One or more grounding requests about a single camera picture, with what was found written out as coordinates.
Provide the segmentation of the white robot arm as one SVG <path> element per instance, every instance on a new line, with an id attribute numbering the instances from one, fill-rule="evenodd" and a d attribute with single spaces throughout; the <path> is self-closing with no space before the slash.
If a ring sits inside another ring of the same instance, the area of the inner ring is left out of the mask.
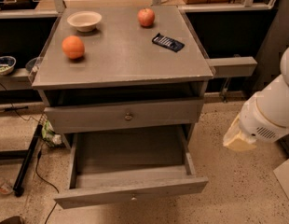
<path id="1" fill-rule="evenodd" d="M 256 142 L 273 143 L 289 134 L 289 47 L 280 61 L 281 73 L 241 108 L 223 138 L 234 151 L 256 148 Z"/>

